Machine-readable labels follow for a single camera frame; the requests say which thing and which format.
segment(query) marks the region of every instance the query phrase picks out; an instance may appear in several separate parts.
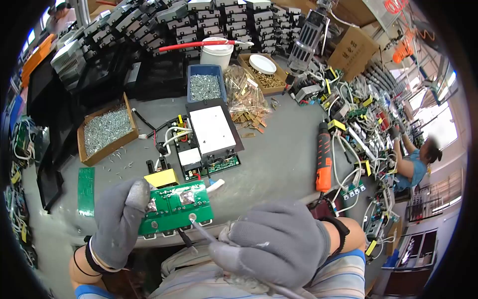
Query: black hair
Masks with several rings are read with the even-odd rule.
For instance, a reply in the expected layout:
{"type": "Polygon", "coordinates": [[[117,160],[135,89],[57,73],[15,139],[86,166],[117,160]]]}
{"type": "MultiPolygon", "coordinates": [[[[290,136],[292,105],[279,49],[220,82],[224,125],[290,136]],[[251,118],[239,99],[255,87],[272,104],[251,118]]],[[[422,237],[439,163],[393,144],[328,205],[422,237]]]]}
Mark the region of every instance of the black hair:
{"type": "Polygon", "coordinates": [[[438,158],[438,161],[442,160],[443,152],[438,148],[436,139],[430,138],[430,145],[428,146],[427,158],[430,163],[433,163],[438,158]]]}
{"type": "Polygon", "coordinates": [[[56,11],[62,11],[65,8],[71,8],[71,4],[66,2],[60,3],[56,6],[56,11]]]}

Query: white lid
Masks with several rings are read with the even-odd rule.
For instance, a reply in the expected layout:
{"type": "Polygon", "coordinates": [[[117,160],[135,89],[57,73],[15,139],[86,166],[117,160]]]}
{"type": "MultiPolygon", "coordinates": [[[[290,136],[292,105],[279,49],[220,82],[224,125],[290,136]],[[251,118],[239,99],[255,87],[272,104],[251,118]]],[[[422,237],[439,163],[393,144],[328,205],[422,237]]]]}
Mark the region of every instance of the white lid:
{"type": "Polygon", "coordinates": [[[265,56],[251,55],[249,57],[250,66],[266,75],[272,75],[277,70],[275,64],[265,56]]]}
{"type": "MultiPolygon", "coordinates": [[[[227,39],[222,38],[222,37],[208,37],[203,39],[203,42],[209,42],[209,41],[226,41],[227,39]]],[[[232,53],[234,51],[234,45],[233,44],[217,44],[217,45],[205,45],[203,46],[203,50],[206,50],[206,52],[209,52],[211,54],[216,54],[216,55],[226,55],[232,53]]]]}

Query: blue shirt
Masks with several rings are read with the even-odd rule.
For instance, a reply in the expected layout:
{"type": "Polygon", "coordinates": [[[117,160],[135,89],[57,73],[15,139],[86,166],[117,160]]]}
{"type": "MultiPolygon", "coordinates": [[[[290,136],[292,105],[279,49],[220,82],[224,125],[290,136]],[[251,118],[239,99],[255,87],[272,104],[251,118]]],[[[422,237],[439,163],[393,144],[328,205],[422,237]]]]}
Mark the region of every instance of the blue shirt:
{"type": "Polygon", "coordinates": [[[410,182],[407,177],[397,173],[395,177],[399,181],[395,183],[395,191],[403,191],[406,188],[418,185],[426,173],[426,165],[420,161],[420,150],[414,150],[411,155],[405,156],[403,159],[413,163],[413,177],[410,182]]]}

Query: blue plastic bin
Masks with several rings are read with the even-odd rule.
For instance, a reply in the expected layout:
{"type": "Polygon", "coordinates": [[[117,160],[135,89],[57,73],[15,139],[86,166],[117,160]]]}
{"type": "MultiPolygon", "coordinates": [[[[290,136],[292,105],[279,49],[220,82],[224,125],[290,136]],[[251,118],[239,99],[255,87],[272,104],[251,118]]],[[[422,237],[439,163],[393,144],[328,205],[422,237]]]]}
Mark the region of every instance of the blue plastic bin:
{"type": "Polygon", "coordinates": [[[192,75],[213,75],[219,81],[219,88],[221,89],[221,98],[224,102],[228,101],[226,95],[226,87],[224,86],[224,79],[222,77],[222,70],[220,66],[216,65],[190,65],[187,67],[187,101],[189,103],[198,102],[191,99],[191,76],[192,75]]]}

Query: black hair tie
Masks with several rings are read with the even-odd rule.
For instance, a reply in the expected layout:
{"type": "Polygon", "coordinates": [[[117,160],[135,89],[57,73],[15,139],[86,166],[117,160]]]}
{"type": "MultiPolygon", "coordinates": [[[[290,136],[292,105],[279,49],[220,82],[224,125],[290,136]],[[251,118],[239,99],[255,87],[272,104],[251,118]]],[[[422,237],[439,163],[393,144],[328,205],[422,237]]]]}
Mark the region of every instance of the black hair tie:
{"type": "Polygon", "coordinates": [[[78,248],[75,250],[75,252],[73,252],[73,261],[75,262],[76,267],[78,268],[78,270],[80,270],[80,271],[81,271],[83,274],[85,274],[85,275],[88,275],[88,276],[91,276],[91,277],[100,276],[101,274],[98,274],[98,275],[88,274],[88,273],[86,273],[85,271],[81,270],[80,266],[78,266],[78,263],[76,262],[76,257],[75,257],[75,255],[76,255],[76,252],[78,251],[78,249],[80,249],[81,247],[78,247],[78,248]]]}

